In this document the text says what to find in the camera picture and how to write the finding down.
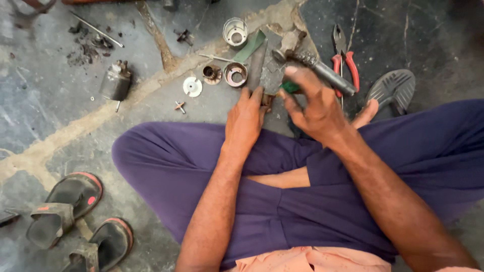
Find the man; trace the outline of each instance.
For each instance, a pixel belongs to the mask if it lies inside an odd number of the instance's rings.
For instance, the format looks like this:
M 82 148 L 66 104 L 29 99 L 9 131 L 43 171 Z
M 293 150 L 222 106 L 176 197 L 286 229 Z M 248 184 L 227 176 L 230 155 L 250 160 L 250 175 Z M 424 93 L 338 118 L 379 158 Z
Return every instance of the man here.
M 114 143 L 120 173 L 181 242 L 176 271 L 389 271 L 397 254 L 419 272 L 478 268 L 442 222 L 484 196 L 484 101 L 357 130 L 376 101 L 352 126 L 310 70 L 285 74 L 308 102 L 280 90 L 285 107 L 315 141 L 261 131 L 259 87 L 225 126 L 151 122 Z

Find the pliers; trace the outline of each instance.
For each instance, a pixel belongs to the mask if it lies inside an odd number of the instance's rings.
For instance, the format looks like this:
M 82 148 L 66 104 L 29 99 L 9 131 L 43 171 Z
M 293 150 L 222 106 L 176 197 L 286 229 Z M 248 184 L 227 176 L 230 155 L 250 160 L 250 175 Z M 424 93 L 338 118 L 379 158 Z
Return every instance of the pliers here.
M 333 29 L 333 45 L 336 50 L 336 55 L 331 58 L 333 61 L 333 71 L 339 74 L 340 69 L 343 69 L 341 59 L 344 59 L 351 71 L 353 85 L 356 87 L 356 92 L 358 92 L 360 90 L 358 69 L 356 69 L 355 62 L 353 61 L 353 52 L 347 52 L 345 34 L 338 24 L 335 24 Z M 338 90 L 336 90 L 336 96 L 341 97 L 341 93 Z

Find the slipper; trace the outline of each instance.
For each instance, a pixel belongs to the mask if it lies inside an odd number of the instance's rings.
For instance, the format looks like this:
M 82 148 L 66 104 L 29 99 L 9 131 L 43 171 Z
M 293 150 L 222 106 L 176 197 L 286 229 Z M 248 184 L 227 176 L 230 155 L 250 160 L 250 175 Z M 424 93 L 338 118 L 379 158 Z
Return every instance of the slipper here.
M 27 239 L 40 248 L 53 247 L 59 238 L 99 201 L 103 187 L 92 174 L 75 172 L 58 182 L 45 203 L 36 207 L 27 230 Z
M 414 93 L 415 75 L 409 70 L 400 69 L 380 77 L 371 87 L 365 102 L 370 99 L 378 101 L 379 118 L 376 119 L 398 117 L 407 114 Z
M 70 263 L 62 272 L 105 272 L 128 255 L 133 232 L 119 218 L 109 218 L 95 230 L 89 243 L 69 254 Z

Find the cracked floor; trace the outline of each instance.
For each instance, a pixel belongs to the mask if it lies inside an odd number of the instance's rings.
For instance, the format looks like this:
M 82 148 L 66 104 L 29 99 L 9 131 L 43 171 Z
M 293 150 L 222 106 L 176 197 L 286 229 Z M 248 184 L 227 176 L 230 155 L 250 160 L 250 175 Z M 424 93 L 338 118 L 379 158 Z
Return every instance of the cracked floor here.
M 472 62 L 472 58 L 480 60 L 483 57 L 482 53 L 476 52 L 477 49 L 464 52 L 465 48 L 459 47 L 458 43 L 453 46 L 440 43 L 438 47 L 442 51 L 450 52 L 452 49 L 456 52 L 447 58 L 460 58 L 460 63 L 451 66 L 448 62 L 440 63 L 434 59 L 436 57 L 428 57 L 426 66 L 421 67 L 418 60 L 426 52 L 419 52 L 415 48 L 419 35 L 438 32 L 439 38 L 446 35 L 446 39 L 452 39 L 452 35 L 460 29 L 456 25 L 466 29 L 475 21 L 453 23 L 435 11 L 435 24 L 429 24 L 431 29 L 424 31 L 419 23 L 427 21 L 415 17 L 416 13 L 429 13 L 432 8 L 423 7 L 423 3 L 417 1 L 399 1 L 404 9 L 398 13 L 398 17 L 388 15 L 394 9 L 383 0 L 315 2 L 222 0 L 218 4 L 208 5 L 201 0 L 187 0 L 181 1 L 179 11 L 172 14 L 164 11 L 160 2 L 154 0 L 82 6 L 66 6 L 59 2 L 48 15 L 40 16 L 36 21 L 35 42 L 29 40 L 28 33 L 8 28 L 8 6 L 0 3 L 0 208 L 15 207 L 23 214 L 15 226 L 0 229 L 0 243 L 4 245 L 0 249 L 0 271 L 58 270 L 67 261 L 66 252 L 89 239 L 92 231 L 104 219 L 112 216 L 126 219 L 135 233 L 131 254 L 115 271 L 173 270 L 178 245 L 117 172 L 111 161 L 111 145 L 122 132 L 146 121 L 225 122 L 226 113 L 238 99 L 235 90 L 222 83 L 214 87 L 204 85 L 199 97 L 189 98 L 182 92 L 181 85 L 186 77 L 201 75 L 201 68 L 209 62 L 198 53 L 234 54 L 220 35 L 223 23 L 230 17 L 244 18 L 251 32 L 263 28 L 269 38 L 268 48 L 275 47 L 281 39 L 278 34 L 288 31 L 293 23 L 304 22 L 310 37 L 303 46 L 317 51 L 325 61 L 329 61 L 330 57 L 327 56 L 333 54 L 333 48 L 325 32 L 327 29 L 323 30 L 321 18 L 327 21 L 325 24 L 344 20 L 343 26 L 348 32 L 351 30 L 350 44 L 351 49 L 356 51 L 355 57 L 364 56 L 365 59 L 377 54 L 378 49 L 373 45 L 376 49 L 372 52 L 365 47 L 362 34 L 370 35 L 372 30 L 367 26 L 385 26 L 380 34 L 384 36 L 386 31 L 394 30 L 390 28 L 393 25 L 399 31 L 399 44 L 404 48 L 399 48 L 394 55 L 383 52 L 379 59 L 385 62 L 375 61 L 372 67 L 368 65 L 364 69 L 361 66 L 366 61 L 355 59 L 361 65 L 360 71 L 367 71 L 378 78 L 390 64 L 395 68 L 407 66 L 421 78 L 448 75 L 450 79 L 444 81 L 450 82 L 450 87 L 442 89 L 443 83 L 435 84 L 442 90 L 438 96 L 432 96 L 435 92 L 425 91 L 431 89 L 428 82 L 421 83 L 423 90 L 416 97 L 413 111 L 451 100 L 483 97 L 478 79 L 482 73 L 476 72 L 482 71 L 482 68 Z M 302 20 L 297 12 L 300 5 Z M 74 10 L 103 29 L 110 27 L 114 33 L 122 33 L 119 39 L 126 48 L 115 48 L 109 51 L 107 57 L 100 55 L 92 64 L 69 65 L 67 55 L 77 52 L 79 45 L 75 42 L 76 36 L 67 32 L 70 26 L 76 24 L 68 10 Z M 388 18 L 399 21 L 393 23 Z M 183 29 L 192 31 L 193 47 L 175 41 L 173 31 Z M 388 49 L 394 44 L 385 43 L 384 46 Z M 98 90 L 107 66 L 117 59 L 129 61 L 134 77 L 127 100 L 121 103 L 120 111 L 115 113 L 116 102 L 105 100 Z M 270 54 L 266 54 L 264 63 L 270 62 Z M 275 90 L 281 72 L 277 69 L 271 71 L 268 67 L 263 68 L 261 83 L 267 90 Z M 426 67 L 435 72 L 423 75 Z M 474 81 L 467 82 L 466 89 L 459 94 L 452 87 L 458 86 L 464 75 L 469 75 Z M 363 72 L 362 85 L 369 86 L 374 80 L 376 78 L 366 77 Z M 357 108 L 364 100 L 364 95 L 360 94 L 348 105 Z M 174 111 L 174 101 L 185 101 L 187 114 Z M 266 117 L 265 127 L 290 136 L 286 122 L 287 114 L 280 101 L 276 100 L 272 113 Z M 29 209 L 42 203 L 62 176 L 74 171 L 96 174 L 103 183 L 105 193 L 96 208 L 78 220 L 76 228 L 65 235 L 54 249 L 35 249 L 25 238 L 30 224 Z M 478 205 L 452 226 L 453 233 L 464 241 L 482 264 L 484 221 L 480 218 L 483 213 L 484 210 Z M 401 262 L 394 269 L 405 270 Z

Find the bolt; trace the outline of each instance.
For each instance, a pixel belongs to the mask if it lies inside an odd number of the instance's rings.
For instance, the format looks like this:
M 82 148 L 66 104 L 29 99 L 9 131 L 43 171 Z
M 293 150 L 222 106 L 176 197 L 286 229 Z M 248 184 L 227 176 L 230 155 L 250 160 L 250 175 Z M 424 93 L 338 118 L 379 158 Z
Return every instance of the bolt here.
M 180 104 L 178 101 L 175 101 L 175 104 L 177 105 L 177 107 L 175 108 L 175 110 L 180 109 L 183 114 L 186 113 L 185 110 L 183 109 L 183 104 L 185 104 L 185 102 L 182 102 Z

